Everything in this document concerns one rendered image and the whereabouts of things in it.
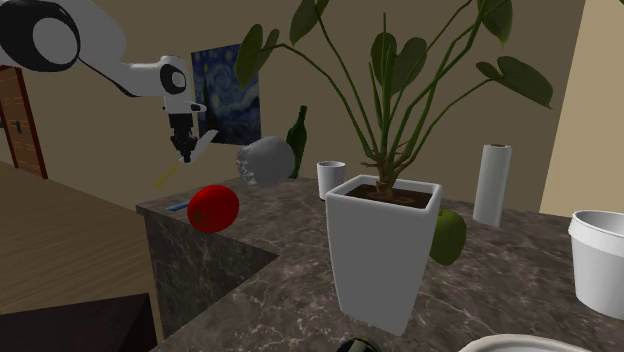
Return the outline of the white plate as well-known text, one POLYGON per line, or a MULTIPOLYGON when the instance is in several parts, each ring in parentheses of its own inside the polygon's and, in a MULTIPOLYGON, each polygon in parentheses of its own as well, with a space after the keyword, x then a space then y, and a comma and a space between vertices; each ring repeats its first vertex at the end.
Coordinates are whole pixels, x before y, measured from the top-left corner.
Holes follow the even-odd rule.
POLYGON ((522 334, 496 334, 479 338, 458 352, 591 352, 554 339, 522 334))

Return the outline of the white cup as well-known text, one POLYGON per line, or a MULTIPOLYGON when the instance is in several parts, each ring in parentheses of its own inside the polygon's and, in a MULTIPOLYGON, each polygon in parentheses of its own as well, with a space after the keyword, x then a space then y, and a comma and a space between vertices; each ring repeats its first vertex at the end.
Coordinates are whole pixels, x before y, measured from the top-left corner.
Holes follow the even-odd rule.
POLYGON ((346 164, 340 161, 320 161, 317 163, 319 198, 326 199, 326 194, 345 182, 346 164))

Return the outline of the blue night sky wall picture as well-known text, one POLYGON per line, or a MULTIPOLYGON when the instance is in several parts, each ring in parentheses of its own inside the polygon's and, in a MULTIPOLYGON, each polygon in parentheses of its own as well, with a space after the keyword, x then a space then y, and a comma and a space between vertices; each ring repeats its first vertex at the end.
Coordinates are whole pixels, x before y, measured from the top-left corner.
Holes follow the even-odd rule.
POLYGON ((235 75, 239 44, 193 52, 195 97, 207 110, 197 115, 202 137, 217 130, 214 143, 249 145, 262 138, 259 79, 242 89, 235 75))

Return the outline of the green apple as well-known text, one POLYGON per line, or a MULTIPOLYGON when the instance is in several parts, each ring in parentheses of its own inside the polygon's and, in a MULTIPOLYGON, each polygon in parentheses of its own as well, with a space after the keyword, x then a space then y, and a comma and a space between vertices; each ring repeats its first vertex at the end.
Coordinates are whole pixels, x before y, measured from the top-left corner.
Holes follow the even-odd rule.
POLYGON ((452 265, 464 248, 466 231, 467 225, 461 215, 450 209, 440 209, 429 256, 440 265, 452 265))

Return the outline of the white tub with rim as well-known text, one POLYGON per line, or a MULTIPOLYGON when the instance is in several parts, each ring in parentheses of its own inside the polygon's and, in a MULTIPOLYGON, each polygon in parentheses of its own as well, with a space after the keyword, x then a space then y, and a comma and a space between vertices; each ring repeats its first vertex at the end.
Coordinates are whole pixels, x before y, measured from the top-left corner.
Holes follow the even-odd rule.
POLYGON ((576 211, 568 233, 577 298, 601 314, 624 320, 624 214, 576 211))

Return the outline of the black round thing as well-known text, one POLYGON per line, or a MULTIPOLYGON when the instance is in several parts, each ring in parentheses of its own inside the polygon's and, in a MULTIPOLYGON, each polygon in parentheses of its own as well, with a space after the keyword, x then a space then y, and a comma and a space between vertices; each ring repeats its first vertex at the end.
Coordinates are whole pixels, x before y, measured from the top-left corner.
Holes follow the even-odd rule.
POLYGON ((381 350, 371 341, 354 337, 343 342, 335 352, 381 352, 381 350))

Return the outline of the green plant in white pot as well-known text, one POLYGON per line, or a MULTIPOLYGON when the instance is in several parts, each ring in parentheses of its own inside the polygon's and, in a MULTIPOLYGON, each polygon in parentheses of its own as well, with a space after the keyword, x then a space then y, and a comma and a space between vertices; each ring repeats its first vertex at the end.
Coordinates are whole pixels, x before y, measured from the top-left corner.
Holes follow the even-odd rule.
POLYGON ((322 14, 329 0, 301 0, 291 21, 289 40, 292 46, 277 43, 277 29, 263 41, 262 26, 253 25, 240 45, 235 65, 242 89, 259 73, 274 49, 285 48, 304 58, 324 75, 343 102, 363 151, 372 161, 362 165, 377 169, 379 176, 358 175, 325 195, 336 294, 344 314, 397 336, 406 330, 429 258, 438 214, 443 213, 440 184, 399 179, 400 173, 414 162, 431 130, 448 109, 489 82, 496 82, 552 109, 552 85, 532 66, 511 56, 499 57, 498 69, 490 63, 479 62, 476 67, 486 79, 449 103, 431 123, 416 148, 439 81, 470 51, 479 29, 484 26, 501 46, 509 39, 513 24, 512 0, 476 0, 477 15, 473 24, 451 42, 431 82, 406 108, 395 138, 389 144, 389 131, 392 122, 399 121, 394 116, 405 89, 420 73, 431 47, 455 17, 474 1, 467 0, 461 5, 429 45, 422 38, 411 38, 400 53, 396 50, 396 39, 386 30, 386 14, 383 14, 383 32, 375 38, 368 65, 380 129, 379 143, 353 80, 324 26, 322 14), (364 136, 334 80, 293 47, 317 24, 353 90, 370 140, 364 136), (467 35, 464 48, 448 62, 454 46, 467 35), (415 130, 407 142, 400 144, 411 111, 425 96, 426 104, 415 130))

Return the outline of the dark green bottle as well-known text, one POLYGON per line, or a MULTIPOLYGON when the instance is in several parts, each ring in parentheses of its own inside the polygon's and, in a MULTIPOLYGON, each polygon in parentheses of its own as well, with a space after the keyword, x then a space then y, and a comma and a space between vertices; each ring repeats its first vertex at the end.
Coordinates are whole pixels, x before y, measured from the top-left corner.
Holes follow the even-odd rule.
POLYGON ((307 142, 307 130, 305 127, 306 114, 307 107, 301 105, 297 120, 287 133, 286 142, 290 145, 295 157, 293 171, 290 175, 291 179, 296 179, 298 177, 307 142))

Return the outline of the white paper towel roll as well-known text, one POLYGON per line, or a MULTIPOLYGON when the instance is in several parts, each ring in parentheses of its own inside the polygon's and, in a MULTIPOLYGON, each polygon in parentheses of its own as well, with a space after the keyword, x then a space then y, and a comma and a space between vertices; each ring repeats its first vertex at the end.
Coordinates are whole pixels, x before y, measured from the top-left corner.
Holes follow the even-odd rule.
POLYGON ((509 145, 483 146, 473 219, 500 226, 513 148, 509 145))

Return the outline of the white knife with yellow handle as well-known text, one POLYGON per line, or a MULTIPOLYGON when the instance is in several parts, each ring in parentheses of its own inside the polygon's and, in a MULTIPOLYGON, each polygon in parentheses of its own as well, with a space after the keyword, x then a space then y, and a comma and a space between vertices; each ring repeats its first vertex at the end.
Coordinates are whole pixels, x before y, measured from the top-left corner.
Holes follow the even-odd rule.
POLYGON ((205 151, 206 147, 212 142, 214 137, 218 134, 217 130, 207 131, 197 142, 195 149, 190 153, 190 161, 185 162, 183 157, 180 157, 175 161, 172 166, 155 182, 154 188, 161 188, 182 165, 190 165, 196 162, 205 151))

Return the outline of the grey round lump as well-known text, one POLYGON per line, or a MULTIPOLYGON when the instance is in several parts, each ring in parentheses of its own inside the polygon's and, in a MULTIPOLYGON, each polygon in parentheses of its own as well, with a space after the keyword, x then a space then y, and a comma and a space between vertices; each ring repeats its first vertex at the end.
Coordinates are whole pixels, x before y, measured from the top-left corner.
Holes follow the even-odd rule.
POLYGON ((267 136, 241 147, 236 156, 241 178, 251 185, 270 186, 285 181, 294 164, 290 145, 277 136, 267 136))

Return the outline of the brown wooden door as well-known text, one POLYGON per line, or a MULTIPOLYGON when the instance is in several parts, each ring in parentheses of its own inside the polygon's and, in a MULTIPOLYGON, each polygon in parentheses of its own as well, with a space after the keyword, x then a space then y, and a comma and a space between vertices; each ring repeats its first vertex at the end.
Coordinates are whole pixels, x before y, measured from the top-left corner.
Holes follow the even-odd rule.
POLYGON ((15 168, 48 178, 22 71, 0 66, 0 120, 15 168))

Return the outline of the red tomato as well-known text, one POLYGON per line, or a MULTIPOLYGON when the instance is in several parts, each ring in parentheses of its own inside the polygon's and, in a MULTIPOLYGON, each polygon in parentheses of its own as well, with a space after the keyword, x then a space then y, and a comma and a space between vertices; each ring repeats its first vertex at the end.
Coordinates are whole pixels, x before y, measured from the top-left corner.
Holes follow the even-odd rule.
POLYGON ((234 223, 239 206, 239 198, 231 189, 223 185, 209 185, 191 198, 187 217, 195 230, 215 233, 234 223))

